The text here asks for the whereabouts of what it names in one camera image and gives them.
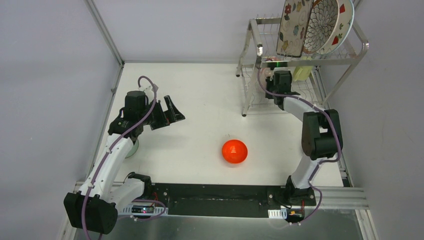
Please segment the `pale yellow mug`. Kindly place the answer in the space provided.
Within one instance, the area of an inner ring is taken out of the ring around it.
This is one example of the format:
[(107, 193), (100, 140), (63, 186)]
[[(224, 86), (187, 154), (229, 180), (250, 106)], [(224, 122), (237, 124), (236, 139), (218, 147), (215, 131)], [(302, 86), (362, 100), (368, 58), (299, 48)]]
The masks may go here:
[(298, 81), (306, 81), (312, 70), (313, 70), (314, 66), (306, 66), (306, 65), (302, 65), (302, 66), (296, 66), (294, 69), (294, 72), (292, 73), (292, 81), (293, 82), (298, 82)]

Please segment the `square floral plate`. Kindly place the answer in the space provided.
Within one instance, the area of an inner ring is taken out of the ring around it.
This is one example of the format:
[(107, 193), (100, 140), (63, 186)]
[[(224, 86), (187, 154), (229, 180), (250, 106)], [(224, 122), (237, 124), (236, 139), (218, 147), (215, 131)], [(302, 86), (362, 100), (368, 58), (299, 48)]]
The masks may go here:
[(313, 6), (312, 0), (286, 0), (279, 24), (276, 54), (299, 58)]

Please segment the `brown petal pattern plate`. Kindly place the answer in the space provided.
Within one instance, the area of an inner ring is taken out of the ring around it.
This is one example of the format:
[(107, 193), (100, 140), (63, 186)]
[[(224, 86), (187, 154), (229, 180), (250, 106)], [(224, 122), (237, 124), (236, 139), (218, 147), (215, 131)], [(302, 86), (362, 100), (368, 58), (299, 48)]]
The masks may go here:
[(336, 0), (315, 0), (305, 34), (303, 52), (317, 53), (330, 38), (338, 18)]

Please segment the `watermelon pattern round plate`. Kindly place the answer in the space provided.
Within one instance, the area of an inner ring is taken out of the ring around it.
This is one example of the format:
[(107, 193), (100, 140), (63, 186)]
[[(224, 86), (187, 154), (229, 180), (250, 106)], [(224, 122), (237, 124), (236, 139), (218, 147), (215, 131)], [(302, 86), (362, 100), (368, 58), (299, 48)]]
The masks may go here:
[(348, 36), (355, 16), (354, 4), (351, 0), (331, 0), (329, 2), (331, 17), (335, 15), (335, 23), (324, 45), (317, 51), (320, 55), (328, 55), (337, 50)]

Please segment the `beige cup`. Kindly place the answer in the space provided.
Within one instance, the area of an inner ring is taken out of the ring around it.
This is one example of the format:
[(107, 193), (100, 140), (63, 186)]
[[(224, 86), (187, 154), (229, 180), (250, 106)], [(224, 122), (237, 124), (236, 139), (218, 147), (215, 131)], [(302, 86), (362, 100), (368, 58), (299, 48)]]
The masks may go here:
[(270, 79), (274, 75), (274, 71), (271, 70), (269, 67), (262, 68), (259, 71), (259, 82), (260, 84), (266, 88), (267, 87), (267, 79)]

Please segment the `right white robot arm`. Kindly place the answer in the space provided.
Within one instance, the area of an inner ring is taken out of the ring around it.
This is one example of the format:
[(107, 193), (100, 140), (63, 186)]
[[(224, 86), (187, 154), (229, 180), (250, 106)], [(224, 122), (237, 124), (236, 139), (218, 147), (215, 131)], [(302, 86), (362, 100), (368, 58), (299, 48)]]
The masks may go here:
[(314, 195), (311, 182), (324, 163), (338, 161), (342, 153), (343, 137), (340, 116), (335, 109), (322, 109), (292, 91), (292, 75), (288, 70), (277, 70), (265, 80), (265, 96), (281, 110), (302, 122), (299, 165), (286, 181), (282, 194), (290, 205)]

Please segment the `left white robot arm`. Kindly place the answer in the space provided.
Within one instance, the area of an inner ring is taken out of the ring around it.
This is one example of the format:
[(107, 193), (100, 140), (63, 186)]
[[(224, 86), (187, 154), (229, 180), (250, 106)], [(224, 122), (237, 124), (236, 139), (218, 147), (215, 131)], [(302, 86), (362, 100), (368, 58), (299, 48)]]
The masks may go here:
[(63, 204), (72, 227), (99, 234), (109, 234), (118, 215), (135, 199), (147, 202), (153, 196), (151, 177), (130, 172), (126, 181), (112, 189), (125, 158), (138, 149), (144, 126), (156, 130), (185, 120), (169, 95), (161, 102), (140, 90), (129, 91), (124, 106), (110, 123), (102, 156), (75, 193), (66, 194)]

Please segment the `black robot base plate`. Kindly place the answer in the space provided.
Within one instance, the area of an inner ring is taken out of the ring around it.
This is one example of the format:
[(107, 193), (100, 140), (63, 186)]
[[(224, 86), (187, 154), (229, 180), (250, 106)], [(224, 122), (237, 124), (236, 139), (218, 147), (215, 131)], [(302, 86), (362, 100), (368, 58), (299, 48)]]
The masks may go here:
[(268, 218), (270, 210), (293, 210), (317, 204), (312, 189), (292, 190), (279, 185), (222, 185), (154, 183), (140, 200), (164, 204), (173, 216)]

